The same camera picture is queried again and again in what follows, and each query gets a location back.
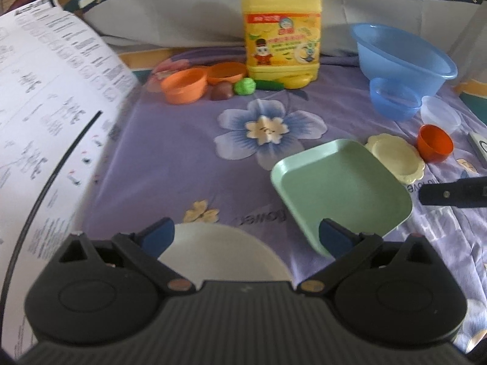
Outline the orange measuring cup rear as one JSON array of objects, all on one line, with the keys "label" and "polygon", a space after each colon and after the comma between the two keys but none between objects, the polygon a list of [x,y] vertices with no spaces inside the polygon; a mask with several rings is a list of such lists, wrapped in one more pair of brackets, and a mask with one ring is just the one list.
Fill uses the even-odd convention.
[{"label": "orange measuring cup rear", "polygon": [[223,62],[207,69],[206,79],[211,86],[220,82],[237,83],[247,77],[247,66],[239,62]]}]

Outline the clear plastic bowl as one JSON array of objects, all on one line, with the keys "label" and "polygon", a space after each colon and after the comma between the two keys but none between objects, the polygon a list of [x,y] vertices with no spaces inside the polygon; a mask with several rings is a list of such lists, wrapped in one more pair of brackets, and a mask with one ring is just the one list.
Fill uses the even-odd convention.
[{"label": "clear plastic bowl", "polygon": [[453,134],[461,126],[460,115],[437,96],[424,96],[420,115],[424,124],[439,127],[447,134]]}]

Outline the orange measuring cup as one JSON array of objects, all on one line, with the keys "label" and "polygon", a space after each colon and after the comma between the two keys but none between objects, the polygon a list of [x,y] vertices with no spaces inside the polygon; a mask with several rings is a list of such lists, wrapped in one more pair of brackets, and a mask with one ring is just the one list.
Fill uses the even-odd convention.
[{"label": "orange measuring cup", "polygon": [[211,86],[220,82],[237,83],[247,77],[247,66],[239,62],[223,62],[207,69],[206,79]]},{"label": "orange measuring cup", "polygon": [[207,90],[207,73],[203,68],[188,68],[161,81],[168,104],[185,105],[196,102]]}]

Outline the white small device box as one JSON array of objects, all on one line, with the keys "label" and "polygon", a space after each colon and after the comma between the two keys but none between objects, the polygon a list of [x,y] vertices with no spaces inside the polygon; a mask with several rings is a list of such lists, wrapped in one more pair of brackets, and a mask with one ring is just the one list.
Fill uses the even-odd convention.
[{"label": "white small device box", "polygon": [[480,164],[487,168],[487,139],[481,134],[475,132],[469,132],[467,139],[474,149]]}]

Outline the cream flower-shaped plate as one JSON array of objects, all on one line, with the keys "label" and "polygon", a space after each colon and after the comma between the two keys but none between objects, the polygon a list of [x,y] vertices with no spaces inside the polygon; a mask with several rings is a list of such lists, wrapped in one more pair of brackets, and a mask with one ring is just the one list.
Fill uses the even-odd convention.
[{"label": "cream flower-shaped plate", "polygon": [[374,135],[365,147],[403,185],[422,179],[426,164],[418,150],[402,137]]}]

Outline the purple floral tablecloth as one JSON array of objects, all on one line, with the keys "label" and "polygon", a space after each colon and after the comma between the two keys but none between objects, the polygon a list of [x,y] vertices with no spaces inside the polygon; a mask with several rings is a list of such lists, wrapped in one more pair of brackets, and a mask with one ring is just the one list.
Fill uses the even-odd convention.
[{"label": "purple floral tablecloth", "polygon": [[[425,184],[484,176],[467,135],[485,134],[486,126],[451,85],[443,85],[438,95],[461,118],[452,135],[453,153],[445,162],[428,164],[421,180],[403,185],[412,213],[386,237],[402,241],[423,234],[443,257],[466,295],[468,313],[455,343],[468,352],[486,337],[486,211],[424,206],[418,192]],[[318,79],[301,90],[226,101],[202,98],[172,106],[159,87],[148,87],[118,138],[83,229],[104,239],[161,217],[218,222],[269,245],[300,281],[330,258],[311,247],[276,193],[273,166],[342,138],[365,146],[371,136],[390,134],[413,143],[421,126],[420,117],[394,122],[373,109],[369,82],[355,58],[323,58]]]}]

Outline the small orange bowl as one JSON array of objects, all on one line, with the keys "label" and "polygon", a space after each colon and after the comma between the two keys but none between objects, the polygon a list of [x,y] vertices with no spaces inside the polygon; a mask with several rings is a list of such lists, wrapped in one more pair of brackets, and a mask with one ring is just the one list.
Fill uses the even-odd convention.
[{"label": "small orange bowl", "polygon": [[418,132],[416,147],[427,163],[440,163],[453,153],[451,137],[441,128],[424,124]]}]

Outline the yellow toy lemon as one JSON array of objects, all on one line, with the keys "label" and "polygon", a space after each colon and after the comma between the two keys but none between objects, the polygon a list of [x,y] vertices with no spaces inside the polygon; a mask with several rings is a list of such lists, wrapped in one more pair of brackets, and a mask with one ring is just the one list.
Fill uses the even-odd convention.
[{"label": "yellow toy lemon", "polygon": [[306,87],[313,79],[312,75],[302,74],[295,76],[287,76],[279,79],[279,82],[288,90],[298,90]]}]

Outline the large blue plastic basin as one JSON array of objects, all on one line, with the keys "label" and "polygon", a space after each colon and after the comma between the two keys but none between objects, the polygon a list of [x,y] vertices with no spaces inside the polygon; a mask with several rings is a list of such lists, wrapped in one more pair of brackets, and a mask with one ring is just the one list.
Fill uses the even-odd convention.
[{"label": "large blue plastic basin", "polygon": [[359,66],[370,80],[394,79],[419,96],[434,96],[444,82],[458,75],[457,65],[423,38],[392,26],[358,23],[351,26]]}]

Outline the yellow detergent bottle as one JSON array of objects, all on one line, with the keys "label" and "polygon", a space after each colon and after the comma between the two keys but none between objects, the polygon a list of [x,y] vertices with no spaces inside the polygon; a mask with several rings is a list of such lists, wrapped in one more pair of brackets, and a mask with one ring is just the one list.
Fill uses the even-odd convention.
[{"label": "yellow detergent bottle", "polygon": [[242,0],[248,74],[254,80],[308,74],[320,67],[322,0]]}]

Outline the green toy ball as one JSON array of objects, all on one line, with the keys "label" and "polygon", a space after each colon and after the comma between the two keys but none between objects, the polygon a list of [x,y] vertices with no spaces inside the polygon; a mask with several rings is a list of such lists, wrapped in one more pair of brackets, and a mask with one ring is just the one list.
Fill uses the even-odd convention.
[{"label": "green toy ball", "polygon": [[256,82],[252,78],[243,78],[233,85],[233,91],[239,96],[250,96],[255,93]]}]

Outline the orange measuring cup front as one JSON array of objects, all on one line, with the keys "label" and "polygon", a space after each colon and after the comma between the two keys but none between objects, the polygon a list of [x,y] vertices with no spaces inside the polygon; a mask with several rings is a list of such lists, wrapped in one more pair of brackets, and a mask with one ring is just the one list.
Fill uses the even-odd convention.
[{"label": "orange measuring cup front", "polygon": [[188,68],[161,81],[168,104],[185,105],[196,102],[207,90],[207,73],[203,68]]}]

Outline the green square plate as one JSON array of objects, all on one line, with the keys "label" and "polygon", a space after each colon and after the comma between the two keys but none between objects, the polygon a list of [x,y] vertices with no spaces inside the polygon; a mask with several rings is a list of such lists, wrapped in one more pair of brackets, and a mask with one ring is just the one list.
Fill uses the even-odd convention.
[{"label": "green square plate", "polygon": [[350,231],[385,236],[412,213],[403,185],[361,143],[337,139],[280,160],[271,182],[311,247],[330,257],[320,243],[319,225],[330,218]]}]

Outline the small blue plastic bowl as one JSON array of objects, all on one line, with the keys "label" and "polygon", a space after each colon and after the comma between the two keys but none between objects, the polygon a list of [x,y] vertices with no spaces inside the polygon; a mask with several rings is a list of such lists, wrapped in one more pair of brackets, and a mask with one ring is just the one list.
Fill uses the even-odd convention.
[{"label": "small blue plastic bowl", "polygon": [[373,78],[369,89],[373,108],[389,120],[410,120],[422,106],[421,97],[398,80]]}]

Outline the white printed instruction sheet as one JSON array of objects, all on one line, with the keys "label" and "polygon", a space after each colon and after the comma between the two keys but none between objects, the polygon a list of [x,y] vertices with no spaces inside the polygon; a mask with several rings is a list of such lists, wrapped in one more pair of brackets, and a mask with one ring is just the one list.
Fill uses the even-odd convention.
[{"label": "white printed instruction sheet", "polygon": [[36,342],[24,313],[30,286],[84,214],[140,83],[119,56],[57,0],[1,18],[1,347]]}]

